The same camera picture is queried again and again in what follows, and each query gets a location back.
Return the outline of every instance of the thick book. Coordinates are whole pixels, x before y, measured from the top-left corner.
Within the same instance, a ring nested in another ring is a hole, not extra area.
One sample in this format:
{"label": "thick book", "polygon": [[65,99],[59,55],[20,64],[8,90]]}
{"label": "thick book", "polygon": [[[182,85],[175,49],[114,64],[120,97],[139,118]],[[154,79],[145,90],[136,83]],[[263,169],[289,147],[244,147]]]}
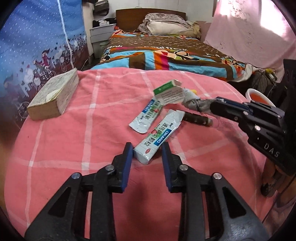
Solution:
{"label": "thick book", "polygon": [[44,120],[63,114],[78,83],[76,68],[52,77],[27,107],[31,119]]}

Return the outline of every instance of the cartoon figure on curtain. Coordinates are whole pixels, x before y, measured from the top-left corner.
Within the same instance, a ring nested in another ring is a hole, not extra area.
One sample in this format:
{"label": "cartoon figure on curtain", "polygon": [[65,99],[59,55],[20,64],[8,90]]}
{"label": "cartoon figure on curtain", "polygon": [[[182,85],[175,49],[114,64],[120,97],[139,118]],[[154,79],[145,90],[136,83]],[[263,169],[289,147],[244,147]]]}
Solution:
{"label": "cartoon figure on curtain", "polygon": [[19,127],[46,82],[89,56],[81,1],[58,1],[23,0],[0,30],[0,109]]}

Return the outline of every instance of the colorful bedspread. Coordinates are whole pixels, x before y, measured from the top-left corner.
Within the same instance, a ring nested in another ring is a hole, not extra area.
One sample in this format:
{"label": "colorful bedspread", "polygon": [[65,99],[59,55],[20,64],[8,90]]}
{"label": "colorful bedspread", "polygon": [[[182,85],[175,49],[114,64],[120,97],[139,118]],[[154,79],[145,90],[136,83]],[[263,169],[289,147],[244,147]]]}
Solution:
{"label": "colorful bedspread", "polygon": [[115,30],[93,69],[127,67],[143,70],[182,70],[224,81],[242,81],[252,74],[238,62],[203,42],[185,36],[150,36]]}
{"label": "colorful bedspread", "polygon": [[[126,142],[136,146],[144,139],[146,134],[128,124],[151,100],[154,88],[178,79],[201,98],[246,101],[224,81],[184,71],[113,68],[78,75],[80,82],[66,111],[44,121],[28,117],[15,142],[7,167],[5,202],[12,224],[22,235],[72,173],[95,173],[122,153]],[[149,132],[169,109],[186,110],[181,104],[165,106]],[[223,118],[214,121],[213,127],[182,122],[168,142],[183,163],[200,173],[220,172],[264,218],[273,202],[260,193],[265,157],[247,143],[237,123]],[[181,195],[169,193],[166,187],[160,152],[148,165],[133,159],[128,186],[123,194],[113,195],[113,203],[118,241],[178,239]]]}

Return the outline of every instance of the pink tablecloth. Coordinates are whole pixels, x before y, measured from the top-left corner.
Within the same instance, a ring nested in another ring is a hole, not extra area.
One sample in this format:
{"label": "pink tablecloth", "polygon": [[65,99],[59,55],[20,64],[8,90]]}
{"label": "pink tablecloth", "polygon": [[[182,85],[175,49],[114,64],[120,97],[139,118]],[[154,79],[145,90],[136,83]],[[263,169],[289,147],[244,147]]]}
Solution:
{"label": "pink tablecloth", "polygon": [[[79,77],[65,113],[45,121],[28,118],[16,140],[5,201],[10,220],[22,235],[73,172],[94,173],[122,153],[126,142],[136,146],[143,140],[146,135],[128,124],[149,102],[154,88],[178,79],[202,98],[245,101],[223,81],[181,71],[113,68],[79,72]],[[150,131],[170,108],[185,110],[180,104],[165,106]],[[183,122],[168,140],[183,163],[208,175],[222,173],[255,213],[261,219],[265,216],[272,203],[260,194],[265,157],[247,144],[237,123],[220,119],[208,128]],[[166,188],[159,154],[147,166],[134,159],[126,191],[114,195],[118,240],[177,240],[180,204],[180,194]]]}

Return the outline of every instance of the cable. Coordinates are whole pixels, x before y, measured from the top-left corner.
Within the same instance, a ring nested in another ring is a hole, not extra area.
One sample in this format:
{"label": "cable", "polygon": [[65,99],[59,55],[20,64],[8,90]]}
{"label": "cable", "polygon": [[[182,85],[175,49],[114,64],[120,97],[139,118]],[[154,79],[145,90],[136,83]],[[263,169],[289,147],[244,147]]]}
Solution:
{"label": "cable", "polygon": [[265,222],[266,218],[268,217],[268,215],[270,214],[271,210],[274,208],[275,204],[279,201],[279,198],[281,197],[281,195],[289,188],[289,186],[292,184],[292,182],[295,180],[296,178],[296,174],[293,176],[293,178],[291,179],[291,181],[289,182],[289,184],[285,187],[285,189],[282,191],[282,193],[280,193],[276,199],[274,200],[270,210],[268,211],[268,213],[266,214],[265,218],[263,219],[262,223]]}

